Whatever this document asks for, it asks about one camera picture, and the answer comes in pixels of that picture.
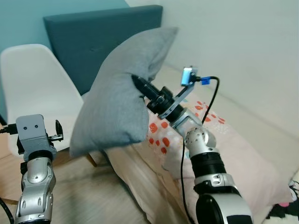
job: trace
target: wire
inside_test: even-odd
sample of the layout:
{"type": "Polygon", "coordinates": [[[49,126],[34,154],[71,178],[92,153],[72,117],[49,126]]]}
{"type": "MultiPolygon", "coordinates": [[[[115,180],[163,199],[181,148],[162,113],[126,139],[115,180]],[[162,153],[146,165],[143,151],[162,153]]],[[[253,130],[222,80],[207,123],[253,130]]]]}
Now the wire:
{"type": "MultiPolygon", "coordinates": [[[[205,122],[206,120],[206,117],[207,115],[209,114],[209,111],[212,107],[212,104],[215,100],[215,97],[217,95],[217,92],[218,92],[218,88],[219,88],[219,84],[220,84],[220,79],[218,77],[215,77],[215,76],[210,76],[209,77],[210,79],[214,79],[217,81],[217,84],[216,84],[216,88],[215,88],[215,91],[214,91],[214,94],[213,94],[213,97],[211,99],[211,102],[206,110],[206,113],[202,119],[202,124],[205,122]]],[[[196,81],[197,82],[200,82],[201,81],[201,78],[200,77],[196,77],[196,81]]],[[[183,203],[184,203],[184,209],[185,209],[185,212],[186,212],[186,215],[190,221],[191,224],[195,224],[194,220],[191,218],[189,212],[188,212],[188,209],[187,209],[187,204],[186,204],[186,198],[185,198],[185,187],[184,187],[184,179],[183,179],[183,164],[184,164],[184,155],[185,155],[185,143],[183,142],[183,153],[182,153],[182,161],[181,161],[181,183],[182,183],[182,195],[183,195],[183,203]]]]}
{"type": "Polygon", "coordinates": [[[0,205],[2,206],[2,208],[4,209],[9,221],[10,221],[10,224],[14,224],[14,217],[13,215],[11,214],[8,206],[4,203],[4,201],[0,198],[0,205]]]}
{"type": "Polygon", "coordinates": [[[181,183],[182,183],[182,194],[183,194],[183,203],[184,203],[184,208],[186,215],[190,221],[191,224],[195,224],[194,220],[191,218],[188,209],[187,209],[187,204],[186,204],[186,198],[185,198],[185,187],[184,187],[184,179],[183,179],[183,163],[184,163],[184,155],[185,155],[185,143],[183,142],[183,156],[182,156],[182,161],[181,161],[181,183]]]}
{"type": "Polygon", "coordinates": [[[216,95],[217,95],[218,88],[219,88],[219,85],[220,85],[220,79],[219,79],[218,77],[210,76],[210,79],[214,79],[214,80],[216,80],[216,81],[217,81],[217,84],[216,84],[216,88],[215,88],[213,97],[212,97],[212,99],[211,99],[211,102],[210,102],[210,104],[209,104],[209,106],[208,106],[208,108],[207,108],[207,110],[206,110],[206,113],[205,113],[203,119],[202,119],[202,124],[205,122],[206,117],[207,117],[207,115],[209,114],[209,111],[210,111],[210,109],[211,109],[211,107],[212,107],[212,104],[213,104],[213,102],[214,102],[214,100],[215,100],[215,97],[216,97],[216,95]]]}

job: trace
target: bed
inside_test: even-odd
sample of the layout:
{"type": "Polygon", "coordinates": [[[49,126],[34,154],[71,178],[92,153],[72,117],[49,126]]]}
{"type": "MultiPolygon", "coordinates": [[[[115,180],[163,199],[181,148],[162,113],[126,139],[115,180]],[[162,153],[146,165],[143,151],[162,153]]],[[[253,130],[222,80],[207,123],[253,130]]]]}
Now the bed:
{"type": "MultiPolygon", "coordinates": [[[[160,27],[162,11],[161,6],[146,6],[57,15],[46,17],[45,25],[54,54],[83,95],[88,94],[107,55],[132,35],[160,27]]],[[[180,71],[165,63],[153,83],[157,88],[166,85],[171,90],[177,90],[180,75],[180,71]]],[[[212,91],[198,87],[194,94],[208,102],[212,91]]],[[[213,109],[225,117],[262,157],[269,160],[281,176],[292,178],[299,166],[298,140],[224,96],[218,95],[213,109]]],[[[144,153],[140,146],[133,145],[109,150],[107,156],[151,223],[187,223],[178,186],[169,174],[158,175],[156,168],[159,173],[165,171],[158,165],[153,168],[154,161],[146,163],[144,158],[152,155],[144,153]]],[[[262,223],[270,210],[271,206],[268,206],[259,211],[254,217],[255,223],[262,223]]],[[[279,223],[274,219],[265,223],[271,222],[279,223]]]]}

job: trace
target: red polka dot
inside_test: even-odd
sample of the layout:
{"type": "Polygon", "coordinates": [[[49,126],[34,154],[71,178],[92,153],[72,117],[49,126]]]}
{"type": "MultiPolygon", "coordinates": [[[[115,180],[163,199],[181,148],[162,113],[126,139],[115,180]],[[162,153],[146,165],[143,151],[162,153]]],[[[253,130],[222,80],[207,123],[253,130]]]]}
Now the red polka dot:
{"type": "Polygon", "coordinates": [[[157,125],[156,125],[155,123],[151,123],[151,124],[149,125],[149,128],[150,128],[150,131],[151,131],[152,133],[155,133],[155,132],[158,130],[158,127],[157,127],[157,125]]]}
{"type": "Polygon", "coordinates": [[[195,106],[195,108],[199,111],[203,109],[201,106],[195,106]]]}
{"type": "Polygon", "coordinates": [[[161,152],[163,153],[163,154],[166,154],[167,153],[167,150],[166,150],[166,148],[161,148],[161,152]]]}
{"type": "Polygon", "coordinates": [[[161,124],[162,128],[167,128],[168,127],[168,124],[164,121],[162,124],[161,124]]]}
{"type": "Polygon", "coordinates": [[[164,145],[166,145],[167,147],[169,146],[170,142],[168,140],[168,138],[163,138],[162,142],[164,143],[164,145]]]}

